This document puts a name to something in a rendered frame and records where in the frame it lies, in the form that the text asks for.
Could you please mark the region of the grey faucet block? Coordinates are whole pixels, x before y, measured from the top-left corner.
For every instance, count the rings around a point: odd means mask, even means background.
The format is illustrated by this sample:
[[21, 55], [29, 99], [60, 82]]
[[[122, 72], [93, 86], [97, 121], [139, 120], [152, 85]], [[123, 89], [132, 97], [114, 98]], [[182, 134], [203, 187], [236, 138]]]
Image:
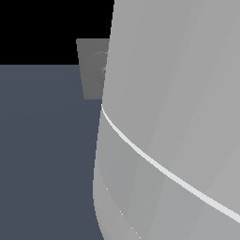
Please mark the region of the grey faucet block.
[[76, 40], [84, 99], [102, 99], [109, 42], [108, 38]]

